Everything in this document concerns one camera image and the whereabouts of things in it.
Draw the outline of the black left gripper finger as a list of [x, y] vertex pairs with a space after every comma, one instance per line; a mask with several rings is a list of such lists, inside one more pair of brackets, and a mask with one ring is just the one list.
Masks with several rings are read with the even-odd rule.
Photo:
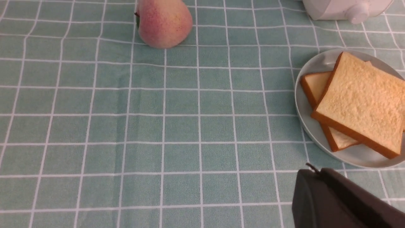
[[296, 228], [403, 228], [405, 214], [331, 168], [297, 172], [292, 200]]

